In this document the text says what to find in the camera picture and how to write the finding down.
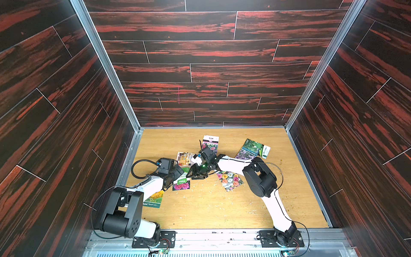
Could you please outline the magenta flower green seed packet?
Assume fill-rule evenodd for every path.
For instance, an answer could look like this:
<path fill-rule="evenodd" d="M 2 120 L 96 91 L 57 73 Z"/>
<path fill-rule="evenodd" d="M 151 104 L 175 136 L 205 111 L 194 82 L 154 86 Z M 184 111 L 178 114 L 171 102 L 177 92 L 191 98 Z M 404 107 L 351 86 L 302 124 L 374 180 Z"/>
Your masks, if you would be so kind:
<path fill-rule="evenodd" d="M 184 173 L 173 182 L 173 191 L 188 190 L 190 189 L 190 178 L 187 178 L 187 174 L 190 170 L 190 167 L 182 167 Z"/>

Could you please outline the cartoon shop seed packet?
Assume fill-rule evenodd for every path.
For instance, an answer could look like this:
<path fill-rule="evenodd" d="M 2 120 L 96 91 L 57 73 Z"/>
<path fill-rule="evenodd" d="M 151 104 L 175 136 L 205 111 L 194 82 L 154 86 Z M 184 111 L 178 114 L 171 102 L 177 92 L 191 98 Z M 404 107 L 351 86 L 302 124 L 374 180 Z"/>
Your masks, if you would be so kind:
<path fill-rule="evenodd" d="M 192 159 L 194 158 L 194 153 L 178 152 L 176 160 L 181 167 L 190 167 L 194 164 Z"/>

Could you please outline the mixed ranunculus seed packet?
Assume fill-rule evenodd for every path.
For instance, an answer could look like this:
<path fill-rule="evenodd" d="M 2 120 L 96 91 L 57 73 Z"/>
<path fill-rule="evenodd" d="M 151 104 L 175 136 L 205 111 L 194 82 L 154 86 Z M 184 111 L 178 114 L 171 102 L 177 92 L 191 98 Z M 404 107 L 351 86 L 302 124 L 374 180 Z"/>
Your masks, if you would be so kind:
<path fill-rule="evenodd" d="M 217 177 L 222 183 L 222 187 L 224 187 L 227 192 L 234 190 L 244 183 L 240 176 L 234 172 L 219 171 Z"/>

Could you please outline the yellow marigold seed packet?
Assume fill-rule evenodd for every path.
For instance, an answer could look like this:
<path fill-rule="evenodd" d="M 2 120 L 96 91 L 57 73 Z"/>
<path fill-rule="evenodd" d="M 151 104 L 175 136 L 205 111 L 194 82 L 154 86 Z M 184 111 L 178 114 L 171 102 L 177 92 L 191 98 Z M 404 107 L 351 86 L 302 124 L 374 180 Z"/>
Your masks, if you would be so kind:
<path fill-rule="evenodd" d="M 154 193 L 143 202 L 143 205 L 150 208 L 160 208 L 164 196 L 164 191 Z"/>

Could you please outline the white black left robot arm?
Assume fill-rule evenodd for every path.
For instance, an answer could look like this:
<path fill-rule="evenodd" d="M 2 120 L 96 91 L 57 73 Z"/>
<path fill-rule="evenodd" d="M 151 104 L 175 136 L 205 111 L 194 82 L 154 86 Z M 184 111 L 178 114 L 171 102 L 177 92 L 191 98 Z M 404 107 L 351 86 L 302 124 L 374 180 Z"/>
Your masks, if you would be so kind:
<path fill-rule="evenodd" d="M 156 170 L 139 177 L 134 173 L 134 167 L 140 162 L 154 164 Z M 114 187 L 98 218 L 98 229 L 114 234 L 116 238 L 142 239 L 148 245 L 156 246 L 161 240 L 160 225 L 142 219 L 143 202 L 161 190 L 166 191 L 183 173 L 178 162 L 170 158 L 161 158 L 156 162 L 147 159 L 134 162 L 131 174 L 142 182 L 133 187 Z"/>

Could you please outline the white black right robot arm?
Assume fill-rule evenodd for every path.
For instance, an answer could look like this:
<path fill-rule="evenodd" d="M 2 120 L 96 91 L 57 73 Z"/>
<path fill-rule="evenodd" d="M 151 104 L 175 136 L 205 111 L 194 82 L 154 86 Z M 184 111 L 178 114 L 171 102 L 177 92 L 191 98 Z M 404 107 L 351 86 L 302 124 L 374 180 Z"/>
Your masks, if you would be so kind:
<path fill-rule="evenodd" d="M 216 155 L 206 147 L 192 158 L 188 177 L 205 179 L 213 171 L 226 171 L 244 176 L 250 190 L 262 198 L 274 224 L 274 240 L 280 246 L 288 247 L 298 232 L 295 223 L 288 216 L 279 197 L 277 178 L 267 164 L 259 157 L 250 160 L 231 158 L 224 154 Z"/>

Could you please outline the aster flower seed packet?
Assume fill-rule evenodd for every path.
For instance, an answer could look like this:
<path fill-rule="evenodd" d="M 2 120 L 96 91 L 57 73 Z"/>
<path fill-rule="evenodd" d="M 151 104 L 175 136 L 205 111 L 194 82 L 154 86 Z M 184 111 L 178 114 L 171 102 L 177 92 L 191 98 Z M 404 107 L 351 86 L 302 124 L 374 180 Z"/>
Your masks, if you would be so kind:
<path fill-rule="evenodd" d="M 219 143 L 219 137 L 206 135 L 203 137 L 201 149 L 208 147 L 214 153 L 217 153 L 218 143 Z"/>

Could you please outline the pink cosmos seed packet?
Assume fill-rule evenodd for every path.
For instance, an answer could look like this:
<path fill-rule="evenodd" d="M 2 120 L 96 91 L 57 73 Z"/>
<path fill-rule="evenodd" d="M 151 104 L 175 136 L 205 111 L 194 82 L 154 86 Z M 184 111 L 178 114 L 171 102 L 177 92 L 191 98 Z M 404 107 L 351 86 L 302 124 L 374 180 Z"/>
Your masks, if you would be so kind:
<path fill-rule="evenodd" d="M 236 159 L 239 160 L 252 160 L 253 158 L 257 157 L 258 153 L 249 151 L 247 148 L 242 148 L 237 155 L 235 156 Z"/>

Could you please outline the green gourd seed packet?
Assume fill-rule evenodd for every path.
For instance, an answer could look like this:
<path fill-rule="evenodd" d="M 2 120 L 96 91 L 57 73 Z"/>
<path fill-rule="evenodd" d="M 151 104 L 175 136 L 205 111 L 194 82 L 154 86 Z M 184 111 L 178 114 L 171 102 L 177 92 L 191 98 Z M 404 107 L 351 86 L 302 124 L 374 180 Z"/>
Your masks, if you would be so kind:
<path fill-rule="evenodd" d="M 268 157 L 271 150 L 269 146 L 250 139 L 245 141 L 241 149 L 253 156 L 259 156 L 264 159 Z"/>

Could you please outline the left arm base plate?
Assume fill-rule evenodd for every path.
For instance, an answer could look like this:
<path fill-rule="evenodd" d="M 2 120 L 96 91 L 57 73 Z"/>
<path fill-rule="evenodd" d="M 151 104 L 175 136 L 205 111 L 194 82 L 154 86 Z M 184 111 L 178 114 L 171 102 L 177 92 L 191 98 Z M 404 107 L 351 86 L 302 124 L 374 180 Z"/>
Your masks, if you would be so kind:
<path fill-rule="evenodd" d="M 134 237 L 132 248 L 174 248 L 176 242 L 176 231 L 161 230 L 155 232 L 152 238 Z"/>

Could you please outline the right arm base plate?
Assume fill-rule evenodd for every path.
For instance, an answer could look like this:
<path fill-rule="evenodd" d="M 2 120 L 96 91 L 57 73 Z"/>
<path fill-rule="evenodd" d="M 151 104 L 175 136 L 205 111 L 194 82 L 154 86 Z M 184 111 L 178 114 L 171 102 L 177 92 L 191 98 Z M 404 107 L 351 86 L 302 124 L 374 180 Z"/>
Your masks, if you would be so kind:
<path fill-rule="evenodd" d="M 305 246 L 302 235 L 298 230 L 292 232 L 281 232 L 279 230 L 260 230 L 256 238 L 261 242 L 263 248 L 303 248 Z"/>

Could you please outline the aluminium front rail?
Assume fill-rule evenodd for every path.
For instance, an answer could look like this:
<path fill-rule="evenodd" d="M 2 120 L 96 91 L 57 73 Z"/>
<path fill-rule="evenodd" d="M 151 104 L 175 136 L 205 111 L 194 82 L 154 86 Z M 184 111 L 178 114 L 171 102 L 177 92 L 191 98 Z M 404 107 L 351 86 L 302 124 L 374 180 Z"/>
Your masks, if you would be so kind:
<path fill-rule="evenodd" d="M 357 257 L 341 229 L 302 230 L 298 246 L 264 242 L 259 229 L 172 229 L 167 242 L 148 248 L 135 239 L 101 239 L 92 235 L 85 257 Z"/>

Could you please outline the aluminium corner post left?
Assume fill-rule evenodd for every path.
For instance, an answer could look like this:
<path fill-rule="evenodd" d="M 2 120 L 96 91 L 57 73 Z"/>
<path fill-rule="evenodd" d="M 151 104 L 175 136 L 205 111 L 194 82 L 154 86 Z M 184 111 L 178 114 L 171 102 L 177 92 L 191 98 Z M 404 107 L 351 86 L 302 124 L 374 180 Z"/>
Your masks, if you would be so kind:
<path fill-rule="evenodd" d="M 140 123 L 132 109 L 129 99 L 121 85 L 121 82 L 116 74 L 116 71 L 110 61 L 108 53 L 102 43 L 102 40 L 97 32 L 97 29 L 92 21 L 91 15 L 89 14 L 86 5 L 81 0 L 70 0 L 70 3 L 78 16 L 82 27 L 84 28 L 86 35 L 88 36 L 108 78 L 111 82 L 114 91 L 116 92 L 121 105 L 123 106 L 128 119 L 134 131 L 139 132 L 141 129 Z"/>

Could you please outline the aluminium corner post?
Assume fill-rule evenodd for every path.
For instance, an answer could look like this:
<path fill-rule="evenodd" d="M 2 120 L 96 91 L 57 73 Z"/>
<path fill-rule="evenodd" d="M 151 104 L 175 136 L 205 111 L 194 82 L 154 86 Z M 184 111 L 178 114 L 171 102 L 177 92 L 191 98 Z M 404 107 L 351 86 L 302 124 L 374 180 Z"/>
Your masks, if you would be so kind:
<path fill-rule="evenodd" d="M 108 53 L 102 43 L 102 40 L 97 32 L 97 29 L 92 21 L 91 15 L 89 14 L 86 5 L 81 0 L 70 0 L 70 3 L 78 16 L 82 27 L 84 28 L 86 35 L 88 36 L 108 78 L 111 82 L 114 91 L 116 92 L 121 105 L 123 106 L 128 119 L 134 131 L 139 132 L 141 129 L 140 123 L 132 109 L 129 99 L 121 85 L 121 82 L 116 74 L 116 71 L 110 61 Z"/>
<path fill-rule="evenodd" d="M 345 17 L 343 18 L 340 26 L 338 27 L 338 30 L 336 31 L 335 36 L 332 38 L 330 45 L 328 46 L 316 70 L 311 76 L 307 84 L 307 87 L 304 90 L 299 102 L 297 103 L 290 119 L 287 121 L 285 125 L 285 129 L 288 134 L 290 133 L 293 123 L 297 119 L 299 113 L 302 111 L 311 93 L 314 91 L 317 83 L 320 81 L 323 73 L 327 69 L 329 63 L 331 62 L 332 58 L 334 57 L 335 53 L 337 52 L 338 48 L 340 47 L 347 33 L 351 29 L 353 23 L 355 22 L 357 16 L 361 12 L 366 2 L 367 2 L 366 0 L 355 0 L 351 4 L 350 8 L 348 9 Z"/>

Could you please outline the aluminium corner post right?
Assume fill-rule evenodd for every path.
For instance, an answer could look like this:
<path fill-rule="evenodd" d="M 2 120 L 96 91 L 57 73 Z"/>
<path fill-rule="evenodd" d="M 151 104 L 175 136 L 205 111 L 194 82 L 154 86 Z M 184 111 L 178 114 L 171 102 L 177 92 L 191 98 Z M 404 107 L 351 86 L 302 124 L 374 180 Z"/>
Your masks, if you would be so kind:
<path fill-rule="evenodd" d="M 297 119 L 299 113 L 302 111 L 311 93 L 314 91 L 317 83 L 320 81 L 323 73 L 327 69 L 329 63 L 331 62 L 332 58 L 334 57 L 335 53 L 337 52 L 338 48 L 340 47 L 347 33 L 351 29 L 353 23 L 355 22 L 357 16 L 361 12 L 366 2 L 367 2 L 366 0 L 355 0 L 351 4 L 350 8 L 348 9 L 345 17 L 343 18 L 340 26 L 338 27 L 338 30 L 336 31 L 335 36 L 332 38 L 330 45 L 328 46 L 316 70 L 311 76 L 307 84 L 307 87 L 304 90 L 299 102 L 297 103 L 290 119 L 287 121 L 285 125 L 285 129 L 288 134 L 290 133 L 293 123 Z"/>

